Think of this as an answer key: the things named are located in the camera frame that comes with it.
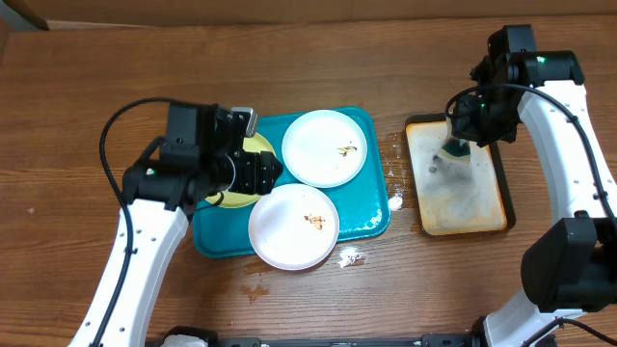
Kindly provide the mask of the white plate with brown stain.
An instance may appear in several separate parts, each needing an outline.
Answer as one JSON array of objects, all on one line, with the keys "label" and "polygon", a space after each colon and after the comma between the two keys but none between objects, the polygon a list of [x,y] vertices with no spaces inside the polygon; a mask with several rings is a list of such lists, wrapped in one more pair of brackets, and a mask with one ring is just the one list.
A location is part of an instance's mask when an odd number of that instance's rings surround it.
[{"label": "white plate with brown stain", "polygon": [[333,188],[352,180],[367,156],[367,140],[349,116],[334,110],[308,112],[284,133],[282,158],[299,181]]}]

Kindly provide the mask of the green yellow sponge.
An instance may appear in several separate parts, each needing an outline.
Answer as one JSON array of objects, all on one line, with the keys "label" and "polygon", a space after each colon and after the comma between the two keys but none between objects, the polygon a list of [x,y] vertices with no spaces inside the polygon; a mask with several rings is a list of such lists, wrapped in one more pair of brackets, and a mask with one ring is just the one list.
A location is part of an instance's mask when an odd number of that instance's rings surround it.
[{"label": "green yellow sponge", "polygon": [[469,141],[448,137],[440,147],[438,156],[443,160],[468,162],[471,156]]}]

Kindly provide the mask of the yellow plate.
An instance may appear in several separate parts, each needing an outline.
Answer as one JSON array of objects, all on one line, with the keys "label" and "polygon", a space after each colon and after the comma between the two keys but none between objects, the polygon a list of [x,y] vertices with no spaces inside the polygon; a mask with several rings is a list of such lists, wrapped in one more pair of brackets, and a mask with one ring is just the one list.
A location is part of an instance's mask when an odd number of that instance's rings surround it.
[{"label": "yellow plate", "polygon": [[[252,138],[245,138],[243,149],[247,152],[267,151],[276,154],[272,145],[259,133],[256,133]],[[218,204],[222,208],[241,208],[251,205],[261,199],[261,195],[243,195],[225,191],[217,196],[207,197],[205,200],[210,204],[215,204],[220,198],[222,201]]]}]

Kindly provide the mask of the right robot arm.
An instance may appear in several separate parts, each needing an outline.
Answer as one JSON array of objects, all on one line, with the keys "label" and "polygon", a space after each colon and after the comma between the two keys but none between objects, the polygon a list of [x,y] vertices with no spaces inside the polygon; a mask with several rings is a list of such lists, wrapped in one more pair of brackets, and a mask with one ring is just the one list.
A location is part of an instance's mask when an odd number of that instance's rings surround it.
[{"label": "right robot arm", "polygon": [[488,38],[473,86],[445,106],[454,138],[513,142],[524,125],[549,188],[551,228],[523,255],[522,287],[481,318],[484,346],[552,344],[553,332],[616,301],[616,181],[587,108],[584,75],[569,50],[541,51],[528,25]]}]

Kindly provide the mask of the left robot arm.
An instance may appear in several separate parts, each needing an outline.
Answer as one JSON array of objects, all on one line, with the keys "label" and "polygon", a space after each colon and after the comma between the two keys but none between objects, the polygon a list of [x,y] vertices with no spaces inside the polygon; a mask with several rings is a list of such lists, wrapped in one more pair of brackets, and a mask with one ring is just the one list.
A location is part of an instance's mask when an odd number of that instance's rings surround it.
[{"label": "left robot arm", "polygon": [[112,127],[99,140],[102,168],[120,203],[116,239],[73,346],[143,346],[170,261],[202,201],[269,194],[282,174],[272,151],[249,152],[259,116],[249,107],[225,108],[163,98],[164,135],[153,139],[117,182],[106,155]]}]

